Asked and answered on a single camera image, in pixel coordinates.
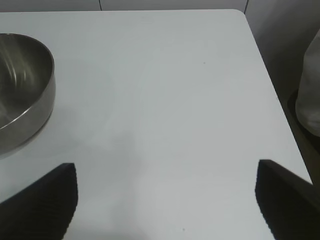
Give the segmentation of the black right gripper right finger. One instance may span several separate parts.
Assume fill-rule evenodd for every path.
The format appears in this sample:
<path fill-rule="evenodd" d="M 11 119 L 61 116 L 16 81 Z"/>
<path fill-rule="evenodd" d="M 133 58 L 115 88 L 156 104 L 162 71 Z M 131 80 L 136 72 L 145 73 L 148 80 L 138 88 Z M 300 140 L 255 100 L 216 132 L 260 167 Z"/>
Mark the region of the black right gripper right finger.
<path fill-rule="evenodd" d="M 320 238 L 320 196 L 312 184 L 270 159 L 261 159 L 254 191 L 276 240 Z"/>

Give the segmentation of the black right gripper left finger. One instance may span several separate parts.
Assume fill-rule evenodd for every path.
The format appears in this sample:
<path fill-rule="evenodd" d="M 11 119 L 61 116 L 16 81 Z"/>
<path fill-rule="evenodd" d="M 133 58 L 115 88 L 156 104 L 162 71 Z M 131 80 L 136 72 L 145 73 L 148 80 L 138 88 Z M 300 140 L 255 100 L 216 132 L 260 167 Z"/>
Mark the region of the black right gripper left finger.
<path fill-rule="evenodd" d="M 61 240 L 77 208 L 74 163 L 62 163 L 0 204 L 2 240 Z"/>

